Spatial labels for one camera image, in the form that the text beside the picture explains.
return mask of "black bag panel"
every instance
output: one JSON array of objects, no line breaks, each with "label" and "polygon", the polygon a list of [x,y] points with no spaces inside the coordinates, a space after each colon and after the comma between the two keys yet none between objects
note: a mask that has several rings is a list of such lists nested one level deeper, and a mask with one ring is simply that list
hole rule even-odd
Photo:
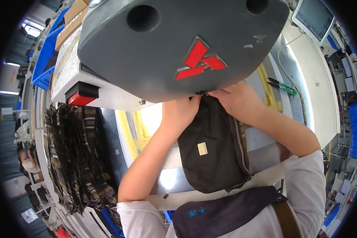
[{"label": "black bag panel", "polygon": [[[178,138],[181,161],[188,183],[202,193],[212,193],[238,185],[248,175],[239,167],[229,115],[217,98],[203,96],[193,122]],[[198,144],[205,142],[207,154]]]}]

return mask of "mitsubishi logo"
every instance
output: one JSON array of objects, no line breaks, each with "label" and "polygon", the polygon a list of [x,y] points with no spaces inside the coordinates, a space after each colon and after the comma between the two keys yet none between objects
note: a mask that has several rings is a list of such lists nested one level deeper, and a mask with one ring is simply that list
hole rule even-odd
[{"label": "mitsubishi logo", "polygon": [[217,54],[205,56],[209,48],[208,45],[196,36],[193,47],[184,62],[186,67],[177,70],[176,80],[201,74],[208,67],[211,70],[226,68],[227,64]]}]

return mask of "zipper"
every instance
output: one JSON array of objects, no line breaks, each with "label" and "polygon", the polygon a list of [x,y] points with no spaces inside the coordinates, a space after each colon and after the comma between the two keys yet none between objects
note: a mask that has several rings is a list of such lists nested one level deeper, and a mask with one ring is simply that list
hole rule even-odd
[{"label": "zipper", "polygon": [[234,126],[235,126],[235,131],[236,131],[236,134],[237,134],[237,142],[238,142],[238,146],[239,146],[239,150],[241,151],[241,155],[242,155],[242,165],[243,165],[243,168],[246,170],[246,172],[249,174],[249,178],[248,180],[251,179],[251,176],[250,176],[250,171],[248,170],[247,166],[246,166],[246,162],[245,162],[245,152],[243,150],[243,146],[242,146],[242,142],[241,142],[241,134],[239,133],[239,123],[238,123],[238,120],[234,119]]}]

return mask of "apron strap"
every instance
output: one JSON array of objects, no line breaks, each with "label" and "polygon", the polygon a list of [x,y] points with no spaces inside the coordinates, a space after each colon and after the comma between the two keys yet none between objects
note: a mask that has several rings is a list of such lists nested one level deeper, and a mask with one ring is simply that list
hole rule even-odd
[{"label": "apron strap", "polygon": [[287,201],[272,203],[282,229],[283,238],[301,238],[299,227]]}]

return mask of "white shirt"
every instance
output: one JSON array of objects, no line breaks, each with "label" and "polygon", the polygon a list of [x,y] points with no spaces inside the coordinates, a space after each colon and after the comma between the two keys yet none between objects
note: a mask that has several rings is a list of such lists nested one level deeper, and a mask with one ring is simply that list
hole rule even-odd
[{"label": "white shirt", "polygon": [[30,161],[30,159],[26,159],[24,160],[24,162],[22,163],[22,166],[24,167],[24,169],[30,173],[38,173],[39,171],[41,171],[41,169],[39,168],[38,164],[36,163],[36,167],[33,167],[32,162]]},{"label": "white shirt", "polygon": [[[325,176],[320,150],[290,159],[284,168],[288,204],[304,238],[316,237],[324,221]],[[119,202],[118,213],[126,238],[176,238],[173,222],[166,231],[162,217],[149,202]],[[283,237],[272,205],[265,207],[245,225],[221,238]]]}]

